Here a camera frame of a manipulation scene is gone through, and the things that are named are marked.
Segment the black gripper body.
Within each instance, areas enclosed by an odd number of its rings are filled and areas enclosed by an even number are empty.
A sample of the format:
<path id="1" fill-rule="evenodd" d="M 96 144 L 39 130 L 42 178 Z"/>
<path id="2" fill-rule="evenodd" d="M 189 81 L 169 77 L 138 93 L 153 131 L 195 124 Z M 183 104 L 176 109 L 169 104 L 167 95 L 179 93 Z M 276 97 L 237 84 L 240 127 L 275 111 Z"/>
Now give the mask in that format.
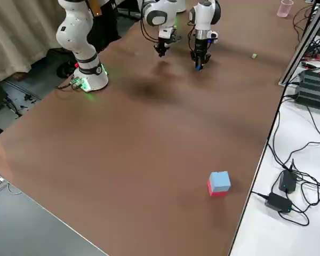
<path id="1" fill-rule="evenodd" d="M 181 40 L 181 36 L 177 34 L 172 34 L 169 39 L 159 38 L 159 44 L 163 45 L 165 48 L 169 48 L 172 44 Z"/>
<path id="2" fill-rule="evenodd" d="M 206 53 L 210 44 L 209 39 L 196 39 L 194 45 L 195 53 Z"/>

